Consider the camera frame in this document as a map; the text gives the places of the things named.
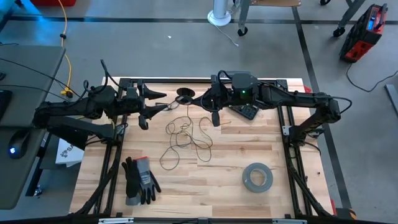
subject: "roll of tape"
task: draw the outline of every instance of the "roll of tape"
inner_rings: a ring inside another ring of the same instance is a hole
[[[258,171],[264,176],[264,182],[261,185],[256,185],[251,180],[250,175],[253,171]],[[272,175],[270,168],[268,168],[266,165],[255,162],[243,170],[242,180],[244,186],[251,192],[263,193],[271,188],[274,181],[274,176]]]

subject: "black glove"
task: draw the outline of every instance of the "black glove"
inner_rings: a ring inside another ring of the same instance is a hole
[[[131,157],[126,159],[126,162],[122,162],[124,171],[126,171],[126,194],[127,197],[133,198],[137,194],[142,195],[142,189],[140,185],[140,175],[137,167],[137,161],[131,160]]]
[[[149,169],[149,160],[148,157],[143,157],[137,160],[137,166],[139,175],[141,177],[141,187],[142,187],[142,195],[141,195],[141,204],[143,205],[145,201],[147,204],[150,204],[150,200],[156,200],[155,189],[159,193],[161,193],[161,189],[159,184],[156,181],[153,173]]]

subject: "concrete floor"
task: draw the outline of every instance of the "concrete floor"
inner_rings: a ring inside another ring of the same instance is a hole
[[[398,20],[398,2],[394,0],[367,1],[354,19],[374,2],[387,2],[387,19]],[[25,2],[25,9],[15,15],[62,16],[57,7],[36,9],[29,4]],[[67,9],[67,14],[70,17],[205,19],[211,5],[212,0],[81,0]],[[347,8],[346,1],[342,0],[327,6],[320,6],[318,0],[306,0],[298,13],[305,20],[339,20]],[[294,18],[289,7],[252,7],[248,19]],[[58,35],[63,26],[63,22],[45,20],[9,21],[0,33],[0,41],[59,45]],[[237,24],[221,28],[240,45],[235,47],[207,23],[69,22],[66,48],[73,66],[72,88],[81,92],[85,79],[92,85],[100,84],[104,76],[101,58],[114,76],[209,77],[220,69],[249,70],[257,77],[302,78],[305,85],[311,86],[295,24],[247,24],[247,27],[249,32],[244,37],[236,35]],[[338,60],[345,35],[332,38],[335,28],[335,25],[303,25],[320,91],[353,101],[353,107],[341,121],[330,125],[349,197],[359,219],[395,223],[398,220],[395,171],[398,117],[383,86],[390,83],[398,87],[398,76],[383,82],[371,93],[351,86],[345,77],[348,64]],[[354,82],[371,88],[398,69],[397,35],[398,26],[386,26],[379,43],[352,66],[350,75]],[[63,61],[57,78],[66,81],[67,72],[67,63]],[[52,87],[52,92],[59,91],[58,85]],[[319,144],[330,195],[339,207],[335,176],[323,137]],[[66,214],[76,177],[76,172],[44,173],[40,180],[48,186],[44,194],[40,198],[21,197],[15,209],[0,211],[0,220]]]

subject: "red case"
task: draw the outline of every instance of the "red case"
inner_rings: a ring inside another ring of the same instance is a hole
[[[30,0],[35,6],[61,6],[58,0]],[[74,6],[76,0],[61,0],[63,6]]]

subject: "wooden tabletop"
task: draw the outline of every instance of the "wooden tabletop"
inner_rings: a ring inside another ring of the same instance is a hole
[[[304,91],[301,79],[287,79],[287,83],[290,91]],[[172,102],[177,96],[176,89],[182,86],[195,90],[197,96],[209,88],[209,84],[149,83],[147,86],[151,90],[167,94],[165,98],[147,101],[147,105]],[[293,112],[296,124],[310,116],[308,108],[293,108]],[[208,142],[209,140],[200,133],[199,122],[202,117],[210,118],[211,114],[198,106],[189,106],[188,113],[193,120],[194,138]],[[150,169],[159,182],[162,193],[157,194],[157,200],[150,205],[127,206],[126,178],[120,165],[113,214],[123,212],[125,217],[161,218],[283,218],[287,213],[294,215],[277,110],[259,111],[254,120],[249,121],[225,108],[220,111],[222,125],[219,127],[213,127],[207,119],[202,120],[202,129],[213,140],[211,160],[199,160],[192,144],[177,148],[180,155],[178,166],[173,170],[164,170],[160,166],[159,158],[170,146],[170,135],[165,132],[165,127],[171,120],[186,115],[187,106],[182,105],[172,111],[163,111],[148,121],[147,131],[138,126],[136,114],[128,117],[129,127],[124,137],[122,161],[129,156],[149,156]],[[109,121],[103,116],[94,122],[104,124]],[[179,119],[176,121],[176,127],[179,128],[188,122],[187,118]],[[312,139],[307,141],[317,144]],[[189,140],[187,136],[179,135],[178,142],[184,143]],[[81,208],[98,186],[104,152],[105,146],[102,144],[92,144],[86,148],[70,206],[71,212]],[[301,152],[305,174],[308,176],[307,185],[325,210],[331,213],[330,197],[319,152],[311,146],[301,147]],[[198,150],[198,155],[207,160],[210,151]],[[175,153],[170,151],[166,154],[163,165],[170,168],[176,162]],[[242,183],[243,169],[253,162],[267,165],[273,173],[274,183],[267,192],[252,193]],[[304,211],[302,194],[298,187],[297,195]],[[104,192],[102,209],[107,196],[108,188]]]

